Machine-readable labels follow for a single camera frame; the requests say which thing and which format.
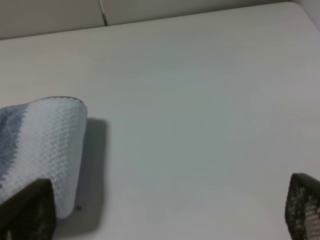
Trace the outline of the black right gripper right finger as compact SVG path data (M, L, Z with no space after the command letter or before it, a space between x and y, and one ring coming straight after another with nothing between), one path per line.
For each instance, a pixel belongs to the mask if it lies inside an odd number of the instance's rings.
M320 239L319 180L305 173L291 175L284 218L291 239Z

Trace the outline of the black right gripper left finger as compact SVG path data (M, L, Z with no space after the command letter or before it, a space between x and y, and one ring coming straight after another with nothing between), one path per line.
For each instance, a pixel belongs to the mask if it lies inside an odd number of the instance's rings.
M57 224L52 182L37 179L0 205L2 240L51 240Z

